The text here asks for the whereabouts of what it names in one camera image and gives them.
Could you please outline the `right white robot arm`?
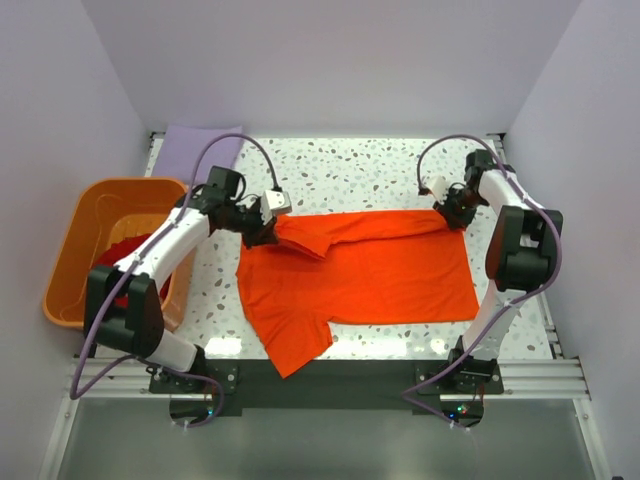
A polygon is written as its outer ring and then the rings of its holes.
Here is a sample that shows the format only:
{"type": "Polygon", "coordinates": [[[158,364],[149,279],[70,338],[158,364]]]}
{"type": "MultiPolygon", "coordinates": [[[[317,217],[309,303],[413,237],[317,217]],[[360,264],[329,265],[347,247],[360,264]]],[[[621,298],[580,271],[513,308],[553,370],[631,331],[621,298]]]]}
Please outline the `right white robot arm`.
{"type": "Polygon", "coordinates": [[[561,264],[563,215],[530,199],[515,171],[485,149],[466,157],[465,182],[446,187],[440,179],[430,192],[434,209],[453,230],[468,227],[477,208],[497,215],[485,257],[489,280],[479,310],[450,351],[447,366],[425,382],[462,391],[492,380],[502,342],[522,304],[555,280],[561,264]]]}

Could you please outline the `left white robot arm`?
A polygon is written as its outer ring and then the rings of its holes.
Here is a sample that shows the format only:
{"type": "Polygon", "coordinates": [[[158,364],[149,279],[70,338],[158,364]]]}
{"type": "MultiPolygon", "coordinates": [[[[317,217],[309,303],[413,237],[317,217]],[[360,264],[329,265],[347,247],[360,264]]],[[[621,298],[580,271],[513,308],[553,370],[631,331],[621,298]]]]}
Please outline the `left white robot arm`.
{"type": "Polygon", "coordinates": [[[246,248],[274,242],[278,217],[291,211],[289,195],[274,185],[244,205],[245,186],[241,173],[211,168],[207,180],[189,187],[139,247],[114,265],[98,265],[89,272],[82,361],[93,345],[102,345],[181,383],[209,383],[203,349],[166,326],[160,290],[178,265],[217,230],[240,234],[246,248]]]}

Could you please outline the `orange t-shirt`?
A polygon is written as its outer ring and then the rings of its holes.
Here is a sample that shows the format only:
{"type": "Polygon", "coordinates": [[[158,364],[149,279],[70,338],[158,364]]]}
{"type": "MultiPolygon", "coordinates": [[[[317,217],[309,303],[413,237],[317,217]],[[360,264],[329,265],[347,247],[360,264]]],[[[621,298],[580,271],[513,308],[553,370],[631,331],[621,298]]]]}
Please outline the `orange t-shirt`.
{"type": "Polygon", "coordinates": [[[331,324],[469,321],[479,304],[464,234],[433,210],[283,216],[271,245],[244,247],[244,315],[287,378],[333,343],[331,324]]]}

